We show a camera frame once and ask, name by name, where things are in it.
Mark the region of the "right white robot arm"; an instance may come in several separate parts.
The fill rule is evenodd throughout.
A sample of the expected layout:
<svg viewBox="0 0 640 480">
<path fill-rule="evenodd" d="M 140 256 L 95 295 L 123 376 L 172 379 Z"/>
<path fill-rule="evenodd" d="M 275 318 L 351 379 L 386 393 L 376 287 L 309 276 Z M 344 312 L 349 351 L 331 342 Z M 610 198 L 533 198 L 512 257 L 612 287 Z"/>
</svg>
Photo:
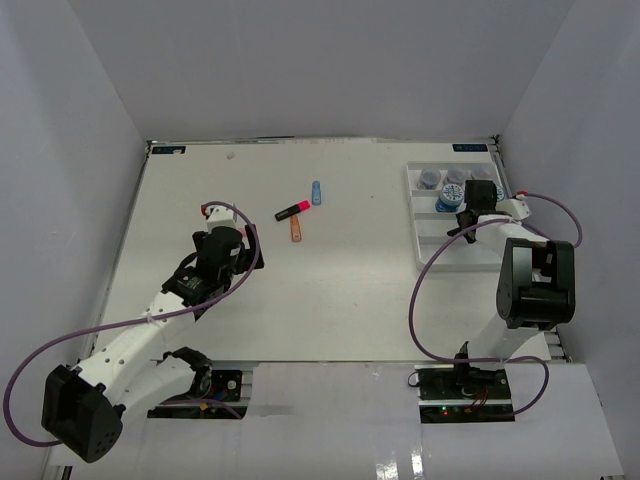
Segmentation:
<svg viewBox="0 0 640 480">
<path fill-rule="evenodd" d="M 498 199 L 491 180 L 468 180 L 465 209 L 448 232 L 479 242 L 501 258 L 496 314 L 456 354 L 453 390 L 472 399 L 493 387 L 503 364 L 537 334 L 571 321 L 576 307 L 575 249 L 528 230 L 531 215 L 523 193 Z"/>
</svg>

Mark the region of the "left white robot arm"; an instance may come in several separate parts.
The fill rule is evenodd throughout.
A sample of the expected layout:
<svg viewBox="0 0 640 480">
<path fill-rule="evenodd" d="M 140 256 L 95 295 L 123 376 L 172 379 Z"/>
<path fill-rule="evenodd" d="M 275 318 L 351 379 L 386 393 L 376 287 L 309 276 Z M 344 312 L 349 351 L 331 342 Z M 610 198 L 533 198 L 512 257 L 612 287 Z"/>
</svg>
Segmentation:
<svg viewBox="0 0 640 480">
<path fill-rule="evenodd" d="M 252 224 L 211 227 L 193 241 L 194 252 L 162 284 L 142 323 L 46 379 L 42 426 L 86 463 L 104 457 L 125 423 L 155 405 L 174 397 L 198 402 L 212 390 L 212 361 L 169 345 L 264 261 Z"/>
</svg>

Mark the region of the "white compartment tray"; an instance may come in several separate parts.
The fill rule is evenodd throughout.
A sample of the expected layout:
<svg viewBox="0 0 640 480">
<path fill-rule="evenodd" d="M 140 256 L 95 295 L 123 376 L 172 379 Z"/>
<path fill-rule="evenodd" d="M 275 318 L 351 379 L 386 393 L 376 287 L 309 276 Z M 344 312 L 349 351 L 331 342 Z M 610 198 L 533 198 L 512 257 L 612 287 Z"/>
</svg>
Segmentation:
<svg viewBox="0 0 640 480">
<path fill-rule="evenodd" d="M 491 173 L 492 181 L 501 186 L 505 192 L 503 180 L 498 167 L 493 162 L 472 163 L 429 163 L 409 162 L 405 167 L 407 202 L 410 216 L 410 226 L 414 244 L 416 266 L 423 269 L 426 262 L 449 238 L 447 232 L 458 226 L 456 215 L 465 209 L 465 204 L 460 206 L 455 213 L 439 213 L 435 210 L 435 203 L 443 188 L 446 173 L 449 169 L 462 169 L 468 172 L 474 168 L 484 168 Z M 417 188 L 417 181 L 423 169 L 441 171 L 441 182 L 435 190 L 421 190 Z M 459 239 L 452 243 L 435 261 L 433 271 L 446 272 L 491 272 L 498 271 L 501 258 L 490 248 L 479 244 L 468 244 L 466 240 Z"/>
</svg>

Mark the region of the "right blue label sticker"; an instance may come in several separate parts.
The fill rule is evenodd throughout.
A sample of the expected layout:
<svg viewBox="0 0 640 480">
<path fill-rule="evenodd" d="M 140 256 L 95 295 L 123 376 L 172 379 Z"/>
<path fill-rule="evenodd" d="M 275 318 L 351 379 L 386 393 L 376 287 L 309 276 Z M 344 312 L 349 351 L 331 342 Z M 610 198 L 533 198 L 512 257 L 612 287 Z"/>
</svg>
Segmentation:
<svg viewBox="0 0 640 480">
<path fill-rule="evenodd" d="M 452 148 L 454 152 L 488 152 L 488 146 L 481 143 L 453 143 Z"/>
</svg>

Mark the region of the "blue label sticker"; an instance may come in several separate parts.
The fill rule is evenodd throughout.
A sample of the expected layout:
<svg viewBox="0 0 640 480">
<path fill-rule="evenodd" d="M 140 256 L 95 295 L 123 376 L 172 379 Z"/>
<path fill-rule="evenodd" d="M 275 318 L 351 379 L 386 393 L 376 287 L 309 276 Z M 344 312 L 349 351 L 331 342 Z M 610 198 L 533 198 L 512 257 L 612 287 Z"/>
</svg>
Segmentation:
<svg viewBox="0 0 640 480">
<path fill-rule="evenodd" d="M 152 155 L 182 155 L 186 152 L 185 146 L 153 146 Z"/>
<path fill-rule="evenodd" d="M 481 143 L 453 143 L 452 148 L 454 152 L 488 152 L 488 146 Z"/>
</svg>

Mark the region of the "pink cap black highlighter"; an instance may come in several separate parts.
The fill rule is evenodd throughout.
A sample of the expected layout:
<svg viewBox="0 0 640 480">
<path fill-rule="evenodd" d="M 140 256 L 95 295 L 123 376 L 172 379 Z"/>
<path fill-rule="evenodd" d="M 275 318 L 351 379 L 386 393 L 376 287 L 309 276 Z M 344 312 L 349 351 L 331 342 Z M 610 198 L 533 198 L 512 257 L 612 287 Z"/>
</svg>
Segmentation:
<svg viewBox="0 0 640 480">
<path fill-rule="evenodd" d="M 284 210 L 281 210 L 281 211 L 277 212 L 274 215 L 274 218 L 277 221 L 283 221 L 283 220 L 285 220 L 287 218 L 290 218 L 292 216 L 295 216 L 295 215 L 297 215 L 297 214 L 299 214 L 301 212 L 304 212 L 304 211 L 308 210 L 310 207 L 311 207 L 311 203 L 308 200 L 304 200 L 304 201 L 296 203 L 296 204 L 294 204 L 294 205 L 292 205 L 292 206 L 290 206 L 290 207 L 288 207 L 288 208 L 286 208 Z"/>
</svg>

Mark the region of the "left blue label sticker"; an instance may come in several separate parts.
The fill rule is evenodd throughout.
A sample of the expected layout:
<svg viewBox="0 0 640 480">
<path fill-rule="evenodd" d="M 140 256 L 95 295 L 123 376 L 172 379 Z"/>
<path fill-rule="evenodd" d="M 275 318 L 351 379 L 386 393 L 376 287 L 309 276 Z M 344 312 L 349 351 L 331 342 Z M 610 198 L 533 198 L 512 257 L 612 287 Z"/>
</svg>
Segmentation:
<svg viewBox="0 0 640 480">
<path fill-rule="evenodd" d="M 182 155 L 186 152 L 185 146 L 153 146 L 152 155 Z"/>
</svg>

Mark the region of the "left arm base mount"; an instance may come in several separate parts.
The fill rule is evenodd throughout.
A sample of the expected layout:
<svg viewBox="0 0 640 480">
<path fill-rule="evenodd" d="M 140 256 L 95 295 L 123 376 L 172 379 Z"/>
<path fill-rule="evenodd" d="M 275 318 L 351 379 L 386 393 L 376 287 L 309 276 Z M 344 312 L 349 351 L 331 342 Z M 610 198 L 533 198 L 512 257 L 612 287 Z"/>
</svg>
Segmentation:
<svg viewBox="0 0 640 480">
<path fill-rule="evenodd" d="M 181 394 L 163 401 L 147 412 L 148 419 L 241 420 L 251 395 L 242 370 L 214 370 L 205 394 Z"/>
</svg>

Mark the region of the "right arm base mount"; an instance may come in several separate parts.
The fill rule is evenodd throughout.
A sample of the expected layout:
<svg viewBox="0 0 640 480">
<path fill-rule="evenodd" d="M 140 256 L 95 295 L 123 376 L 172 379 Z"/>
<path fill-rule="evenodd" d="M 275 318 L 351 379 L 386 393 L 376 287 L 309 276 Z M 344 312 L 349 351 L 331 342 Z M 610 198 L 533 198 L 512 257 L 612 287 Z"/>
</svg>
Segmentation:
<svg viewBox="0 0 640 480">
<path fill-rule="evenodd" d="M 504 370 L 463 365 L 416 368 L 407 378 L 417 391 L 422 424 L 513 422 L 514 406 Z"/>
</svg>

